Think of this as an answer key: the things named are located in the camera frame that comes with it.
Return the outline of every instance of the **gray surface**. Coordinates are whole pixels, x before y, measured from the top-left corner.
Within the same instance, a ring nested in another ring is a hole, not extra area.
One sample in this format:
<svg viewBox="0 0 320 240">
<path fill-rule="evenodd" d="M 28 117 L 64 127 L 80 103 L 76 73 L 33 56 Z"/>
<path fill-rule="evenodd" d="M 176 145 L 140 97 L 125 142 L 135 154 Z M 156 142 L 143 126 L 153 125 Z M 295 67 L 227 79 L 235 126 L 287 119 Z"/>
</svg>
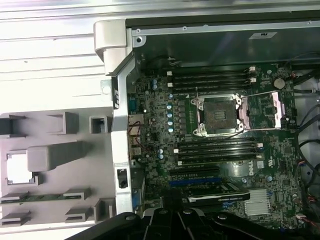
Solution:
<svg viewBox="0 0 320 240">
<path fill-rule="evenodd" d="M 68 112 L 79 114 L 79 133 L 70 135 L 49 135 L 57 127 L 55 117 L 48 115 L 61 114 L 61 111 L 22 112 L 16 115 L 25 115 L 19 125 L 26 138 L 1 139 L 1 186 L 2 195 L 8 193 L 30 192 L 31 195 L 59 194 L 69 189 L 91 188 L 92 195 L 86 200 L 30 202 L 22 205 L 3 206 L 3 215 L 30 211 L 31 220 L 26 224 L 44 224 L 64 222 L 65 214 L 71 208 L 92 208 L 101 198 L 115 197 L 115 181 L 111 153 L 110 134 L 91 134 L 89 121 L 91 116 L 112 116 L 111 107 L 97 107 L 72 109 Z M 42 172 L 43 184 L 37 187 L 10 187 L 7 186 L 6 152 L 24 150 L 31 146 L 67 143 L 71 141 L 85 141 L 91 149 L 85 158 L 74 160 L 58 166 L 54 170 Z"/>
<path fill-rule="evenodd" d="M 205 27 L 200 27 L 199 33 L 189 33 L 189 28 L 183 32 L 180 28 L 178 34 L 170 35 L 163 34 L 170 32 L 170 28 L 152 29 L 148 31 L 161 35 L 148 35 L 146 43 L 133 50 L 135 56 L 145 63 L 155 57 L 169 55 L 182 61 L 182 67 L 275 62 L 301 53 L 320 51 L 319 28 L 313 27 L 319 23 L 292 23 L 290 29 L 280 29 L 285 24 L 289 23 L 274 24 L 273 28 L 273 24 L 269 24 L 269 29 L 263 28 L 264 24 L 216 26 L 212 27 L 216 28 L 215 32 L 204 33 L 200 33 L 200 30 L 205 31 Z M 255 33 L 270 32 L 277 34 L 267 39 L 249 39 Z"/>
<path fill-rule="evenodd" d="M 29 172 L 45 172 L 58 166 L 81 159 L 86 156 L 86 143 L 72 141 L 50 144 L 47 146 L 31 146 L 27 151 Z"/>
</svg>

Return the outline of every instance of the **white sticker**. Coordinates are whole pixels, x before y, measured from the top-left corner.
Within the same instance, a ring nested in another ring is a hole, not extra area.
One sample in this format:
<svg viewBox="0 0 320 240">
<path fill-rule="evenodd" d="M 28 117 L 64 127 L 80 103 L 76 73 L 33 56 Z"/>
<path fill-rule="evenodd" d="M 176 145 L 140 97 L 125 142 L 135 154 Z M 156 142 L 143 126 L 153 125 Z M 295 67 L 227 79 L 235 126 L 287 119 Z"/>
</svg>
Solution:
<svg viewBox="0 0 320 240">
<path fill-rule="evenodd" d="M 270 39 L 274 35 L 276 35 L 277 32 L 257 32 L 252 34 L 252 36 L 249 39 Z"/>
<path fill-rule="evenodd" d="M 256 165 L 257 165 L 258 169 L 264 169 L 265 168 L 264 161 L 257 161 Z"/>
</svg>

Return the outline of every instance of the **green pcb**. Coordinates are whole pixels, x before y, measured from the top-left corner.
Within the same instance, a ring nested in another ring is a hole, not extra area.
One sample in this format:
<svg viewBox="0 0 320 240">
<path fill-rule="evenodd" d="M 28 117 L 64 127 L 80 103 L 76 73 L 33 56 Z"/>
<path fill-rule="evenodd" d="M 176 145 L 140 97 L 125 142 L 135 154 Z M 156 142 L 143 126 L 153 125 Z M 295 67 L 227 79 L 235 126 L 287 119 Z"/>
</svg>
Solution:
<svg viewBox="0 0 320 240">
<path fill-rule="evenodd" d="M 257 153 L 259 158 L 237 162 L 207 162 L 200 167 L 219 167 L 220 172 L 215 177 L 226 178 L 250 191 L 265 190 L 267 194 L 269 209 L 268 213 L 262 215 L 249 215 L 245 201 L 229 202 L 212 209 L 228 211 L 269 228 L 296 228 L 299 224 L 295 215 L 302 210 L 302 204 L 294 176 L 298 159 L 295 134 L 297 113 L 293 83 L 287 79 L 291 71 L 277 64 L 256 65 L 255 69 L 256 80 L 250 87 L 234 92 L 248 96 L 247 113 L 251 130 L 234 138 L 254 138 L 261 146 Z M 172 69 L 172 74 L 175 75 L 175 71 L 188 73 L 203 70 Z M 278 78 L 286 79 L 285 86 L 281 89 L 276 89 L 273 84 Z M 146 208 L 158 206 L 161 189 L 170 187 L 170 171 L 182 168 L 175 154 L 177 144 L 204 139 L 193 134 L 199 127 L 197 107 L 192 104 L 196 94 L 171 96 L 172 89 L 168 84 L 170 81 L 170 76 L 162 74 L 145 75 L 128 90 L 129 114 L 143 114 L 143 124 L 138 136 L 130 135 L 129 138 L 130 143 L 133 143 L 132 148 L 141 148 L 141 154 L 139 152 L 130 157 L 136 167 L 145 170 Z M 273 93 L 277 94 L 278 102 L 272 98 Z M 282 119 L 277 119 L 277 103 L 281 104 L 282 115 L 285 116 Z M 217 116 L 223 119 L 225 112 L 219 108 L 216 111 Z M 274 129 L 279 123 L 281 129 Z M 210 141 L 223 137 L 225 136 L 206 139 Z"/>
</svg>

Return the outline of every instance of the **green circuit board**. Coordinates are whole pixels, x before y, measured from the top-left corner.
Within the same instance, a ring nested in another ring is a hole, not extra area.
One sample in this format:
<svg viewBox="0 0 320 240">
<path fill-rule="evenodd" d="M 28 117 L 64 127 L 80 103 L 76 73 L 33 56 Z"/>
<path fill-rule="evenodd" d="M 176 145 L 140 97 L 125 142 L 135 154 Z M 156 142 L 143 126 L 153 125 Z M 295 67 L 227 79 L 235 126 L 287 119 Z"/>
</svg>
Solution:
<svg viewBox="0 0 320 240">
<path fill-rule="evenodd" d="M 131 124 L 137 121 L 140 123 L 140 126 L 133 126 L 129 133 L 130 159 L 132 165 L 143 168 L 145 171 L 145 208 L 159 207 L 161 190 L 164 188 L 180 188 L 179 185 L 172 186 L 172 183 L 176 184 L 176 181 L 210 177 L 210 179 L 224 179 L 230 184 L 246 189 L 251 193 L 250 199 L 253 199 L 255 194 L 265 194 L 264 200 L 267 202 L 264 206 L 268 209 L 263 214 L 251 215 L 248 210 L 252 207 L 250 200 L 230 200 L 207 207 L 204 212 L 208 216 L 215 211 L 228 211 L 268 228 L 301 227 L 295 218 L 295 215 L 301 212 L 302 204 L 300 191 L 294 176 L 298 152 L 295 134 L 297 113 L 293 83 L 287 79 L 285 86 L 281 89 L 276 89 L 273 84 L 277 78 L 288 78 L 291 74 L 289 69 L 281 68 L 277 64 L 255 65 L 255 80 L 250 83 L 250 86 L 247 89 L 233 91 L 233 94 L 248 96 L 247 105 L 252 130 L 241 132 L 230 138 L 228 142 L 222 142 L 226 144 L 223 147 L 231 150 L 233 149 L 232 144 L 248 139 L 250 143 L 243 143 L 243 151 L 245 151 L 245 148 L 253 148 L 251 142 L 259 146 L 254 154 L 250 153 L 250 158 L 246 155 L 242 159 L 237 152 L 235 154 L 237 158 L 230 161 L 231 152 L 229 151 L 225 155 L 219 155 L 218 160 L 212 158 L 203 160 L 203 157 L 207 157 L 207 155 L 204 155 L 201 151 L 197 152 L 201 160 L 195 158 L 180 161 L 177 158 L 177 155 L 179 155 L 179 158 L 184 156 L 181 152 L 177 154 L 176 151 L 179 147 L 186 146 L 185 151 L 188 153 L 190 151 L 188 143 L 197 145 L 204 144 L 204 141 L 207 141 L 210 144 L 212 141 L 219 146 L 222 144 L 219 140 L 230 136 L 230 133 L 234 131 L 232 128 L 229 129 L 228 134 L 224 132 L 213 137 L 194 135 L 194 130 L 199 128 L 199 111 L 197 106 L 192 104 L 192 100 L 197 96 L 214 97 L 220 95 L 221 92 L 174 93 L 171 88 L 170 83 L 172 82 L 172 76 L 175 76 L 175 74 L 210 72 L 211 70 L 209 67 L 172 69 L 169 76 L 162 71 L 152 72 L 143 75 L 135 83 L 135 86 L 128 89 L 129 121 L 131 121 Z M 275 92 L 277 92 L 278 100 L 282 104 L 282 115 L 285 116 L 280 121 L 281 129 L 274 129 L 276 110 L 271 94 Z M 224 118 L 228 114 L 226 111 L 217 108 L 215 116 Z M 209 122 L 208 116 L 201 117 L 207 120 L 206 123 Z M 226 124 L 234 125 L 235 123 L 230 121 Z M 211 148 L 211 146 L 201 146 L 203 149 L 209 147 Z M 193 170 L 194 168 L 219 168 L 219 171 L 214 173 L 210 171 L 201 172 L 195 175 L 190 173 L 173 176 L 172 174 L 175 170 Z M 204 191 L 207 189 L 208 194 L 210 194 L 209 192 L 216 184 L 219 183 L 205 183 L 202 184 L 202 187 Z M 190 186 L 187 190 L 186 187 L 182 189 L 184 189 L 184 192 L 188 192 L 189 188 Z"/>
</svg>

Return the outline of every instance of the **black cable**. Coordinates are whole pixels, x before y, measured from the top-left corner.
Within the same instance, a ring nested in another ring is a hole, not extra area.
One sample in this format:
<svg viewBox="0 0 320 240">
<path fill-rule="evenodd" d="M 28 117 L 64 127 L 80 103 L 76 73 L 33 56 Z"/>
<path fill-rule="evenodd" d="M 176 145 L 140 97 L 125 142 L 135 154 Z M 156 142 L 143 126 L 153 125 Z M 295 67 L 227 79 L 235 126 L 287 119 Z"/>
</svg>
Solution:
<svg viewBox="0 0 320 240">
<path fill-rule="evenodd" d="M 309 116 L 309 114 L 314 110 L 316 109 L 317 107 L 320 107 L 320 104 L 316 104 L 314 105 L 312 108 L 309 109 L 309 111 L 306 113 L 306 115 L 304 116 L 304 118 L 302 119 L 301 123 L 300 123 L 300 126 L 302 126 L 305 122 L 305 120 L 307 119 L 307 117 Z"/>
<path fill-rule="evenodd" d="M 312 125 L 313 123 L 320 120 L 320 114 L 315 115 L 313 118 L 311 118 L 309 121 L 307 121 L 304 125 L 301 125 L 298 128 L 297 134 L 301 133 L 303 130 L 305 130 L 307 127 Z"/>
<path fill-rule="evenodd" d="M 293 85 L 297 86 L 300 84 L 303 84 L 304 82 L 308 81 L 309 79 L 317 76 L 320 74 L 320 69 L 314 69 L 311 72 L 306 73 L 305 75 L 302 75 L 300 77 L 297 77 L 294 81 L 293 81 Z"/>
<path fill-rule="evenodd" d="M 317 52 L 317 51 L 309 51 L 309 52 L 305 52 L 305 53 L 299 54 L 299 55 L 297 55 L 297 56 L 295 56 L 295 57 L 290 58 L 288 61 L 285 62 L 285 64 L 284 64 L 283 66 L 285 67 L 287 64 L 291 63 L 292 60 L 295 60 L 295 59 L 300 58 L 300 57 L 302 57 L 302 56 L 312 55 L 312 54 L 314 54 L 314 55 L 320 55 L 320 52 Z"/>
<path fill-rule="evenodd" d="M 294 89 L 293 92 L 296 94 L 312 94 L 313 93 L 312 90 L 300 90 L 300 89 Z"/>
<path fill-rule="evenodd" d="M 145 63 L 145 67 L 147 68 L 147 67 L 149 67 L 151 64 L 153 64 L 153 63 L 155 63 L 155 62 L 157 62 L 157 61 L 159 61 L 159 60 L 169 60 L 169 59 L 171 59 L 171 58 L 172 58 L 172 57 L 169 56 L 169 55 L 156 56 L 156 57 L 154 57 L 154 58 L 151 58 L 149 61 L 147 61 L 147 62 Z"/>
<path fill-rule="evenodd" d="M 297 139 L 296 141 L 298 144 L 297 144 L 297 149 L 298 149 L 298 153 L 301 157 L 301 159 L 305 162 L 305 164 L 312 170 L 313 173 L 317 174 L 319 177 L 320 177 L 320 172 L 314 167 L 312 166 L 312 164 L 306 159 L 306 157 L 304 156 L 304 154 L 302 153 L 301 151 L 301 147 L 303 147 L 304 145 L 308 144 L 308 143 L 318 143 L 320 144 L 320 139 L 309 139 L 309 140 L 306 140 L 302 143 L 299 144 L 299 141 Z"/>
</svg>

